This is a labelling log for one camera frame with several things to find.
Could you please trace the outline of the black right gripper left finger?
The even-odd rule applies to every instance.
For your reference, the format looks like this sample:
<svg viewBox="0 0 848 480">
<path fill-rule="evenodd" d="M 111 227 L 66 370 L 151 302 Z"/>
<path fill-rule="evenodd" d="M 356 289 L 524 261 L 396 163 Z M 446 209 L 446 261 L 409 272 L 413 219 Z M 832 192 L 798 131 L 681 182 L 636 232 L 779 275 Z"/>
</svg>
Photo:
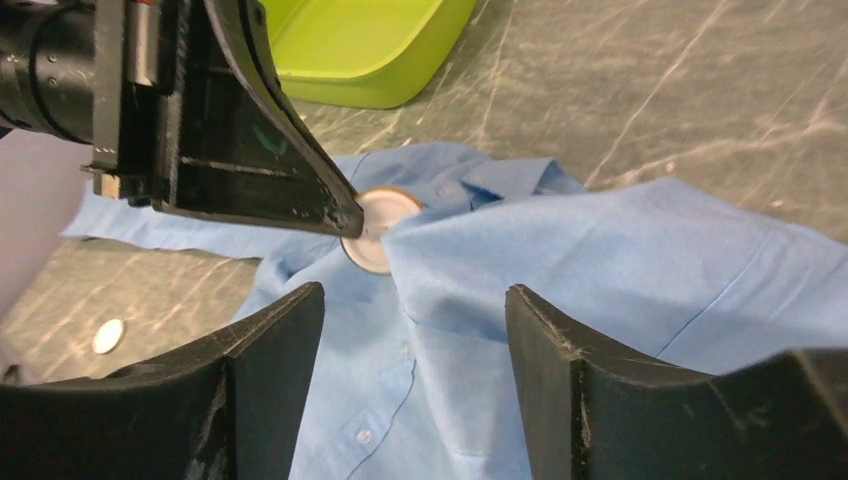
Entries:
<svg viewBox="0 0 848 480">
<path fill-rule="evenodd" d="M 287 478 L 324 313 L 309 282 L 104 378 L 3 386 L 2 477 Z"/>
</svg>

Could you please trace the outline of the light blue button shirt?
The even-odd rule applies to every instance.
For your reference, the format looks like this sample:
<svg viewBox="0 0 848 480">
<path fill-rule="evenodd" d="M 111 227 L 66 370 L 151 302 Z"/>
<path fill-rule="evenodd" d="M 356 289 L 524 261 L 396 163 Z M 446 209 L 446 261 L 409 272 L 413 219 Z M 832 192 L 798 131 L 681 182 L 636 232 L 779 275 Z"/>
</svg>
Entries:
<svg viewBox="0 0 848 480">
<path fill-rule="evenodd" d="M 206 222 L 88 195 L 66 235 L 256 258 L 245 318 L 311 284 L 296 440 L 268 350 L 239 433 L 270 479 L 843 479 L 847 247 L 675 178 L 593 193 L 551 159 L 428 144 L 341 157 L 410 200 L 370 236 Z"/>
</svg>

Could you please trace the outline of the green plastic basin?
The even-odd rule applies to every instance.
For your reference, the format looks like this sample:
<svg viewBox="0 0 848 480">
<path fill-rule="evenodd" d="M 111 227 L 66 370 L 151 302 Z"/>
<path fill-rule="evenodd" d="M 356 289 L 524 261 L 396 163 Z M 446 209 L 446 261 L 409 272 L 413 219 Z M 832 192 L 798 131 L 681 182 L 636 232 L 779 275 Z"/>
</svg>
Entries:
<svg viewBox="0 0 848 480">
<path fill-rule="evenodd" d="M 418 95 L 445 62 L 474 0 L 266 1 L 266 28 L 290 98 L 391 109 Z"/>
</svg>

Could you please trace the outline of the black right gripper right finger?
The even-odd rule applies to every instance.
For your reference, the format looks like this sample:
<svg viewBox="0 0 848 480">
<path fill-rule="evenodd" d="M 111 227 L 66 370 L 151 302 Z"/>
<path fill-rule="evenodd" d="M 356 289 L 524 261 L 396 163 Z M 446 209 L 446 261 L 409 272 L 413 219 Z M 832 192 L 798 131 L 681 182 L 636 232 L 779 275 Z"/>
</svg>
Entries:
<svg viewBox="0 0 848 480">
<path fill-rule="evenodd" d="M 536 479 L 843 479 L 847 353 L 793 349 L 725 375 L 638 352 L 523 285 L 508 345 Z"/>
</svg>

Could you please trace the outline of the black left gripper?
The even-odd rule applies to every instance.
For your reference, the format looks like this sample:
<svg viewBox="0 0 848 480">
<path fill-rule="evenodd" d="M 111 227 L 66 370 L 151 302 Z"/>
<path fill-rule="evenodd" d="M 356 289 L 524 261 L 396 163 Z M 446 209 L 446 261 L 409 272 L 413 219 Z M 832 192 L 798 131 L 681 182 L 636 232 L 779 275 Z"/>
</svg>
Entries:
<svg viewBox="0 0 848 480">
<path fill-rule="evenodd" d="M 1 129 L 88 145 L 97 195 L 356 238 L 356 190 L 273 68 L 257 1 L 5 1 Z"/>
</svg>

